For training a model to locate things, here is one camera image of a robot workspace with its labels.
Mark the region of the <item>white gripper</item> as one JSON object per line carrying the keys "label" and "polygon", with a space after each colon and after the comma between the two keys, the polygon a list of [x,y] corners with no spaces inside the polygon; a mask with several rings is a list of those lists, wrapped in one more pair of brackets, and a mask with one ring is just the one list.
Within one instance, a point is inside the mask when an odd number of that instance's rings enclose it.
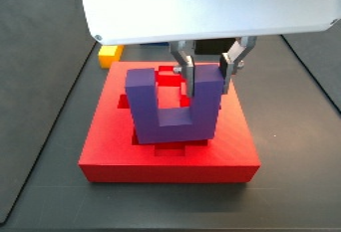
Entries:
{"label": "white gripper", "polygon": [[83,0],[92,37],[104,45],[169,42],[172,71],[194,93],[184,40],[236,38],[219,57],[226,95],[255,36],[323,31],[341,20],[341,0]]}

